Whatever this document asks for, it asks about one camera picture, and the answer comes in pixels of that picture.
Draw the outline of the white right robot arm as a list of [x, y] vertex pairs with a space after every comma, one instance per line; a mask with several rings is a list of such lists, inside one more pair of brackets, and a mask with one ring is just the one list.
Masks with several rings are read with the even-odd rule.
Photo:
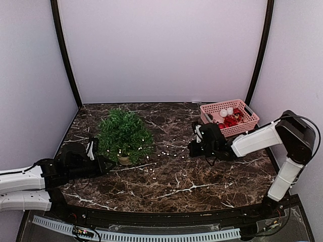
[[192, 125], [195, 139], [188, 143], [190, 157], [235, 161], [265, 150], [275, 162], [277, 176], [258, 206], [258, 215], [268, 219], [288, 190], [316, 156], [322, 141], [319, 127], [311, 119], [286, 110], [276, 120], [227, 140], [216, 124]]

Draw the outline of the small green christmas tree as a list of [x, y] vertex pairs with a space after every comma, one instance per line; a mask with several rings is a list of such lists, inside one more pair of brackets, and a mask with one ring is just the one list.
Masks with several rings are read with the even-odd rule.
[[149, 159], [154, 148], [152, 133], [134, 112], [121, 108], [109, 110], [98, 125], [98, 153], [120, 165], [128, 166]]

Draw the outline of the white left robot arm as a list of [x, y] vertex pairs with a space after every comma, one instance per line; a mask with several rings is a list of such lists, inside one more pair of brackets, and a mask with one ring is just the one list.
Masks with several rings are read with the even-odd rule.
[[60, 220], [71, 216], [59, 187], [77, 179], [108, 174], [115, 162], [97, 154], [91, 141], [65, 146], [56, 158], [41, 159], [30, 167], [1, 172], [1, 211], [51, 210]]

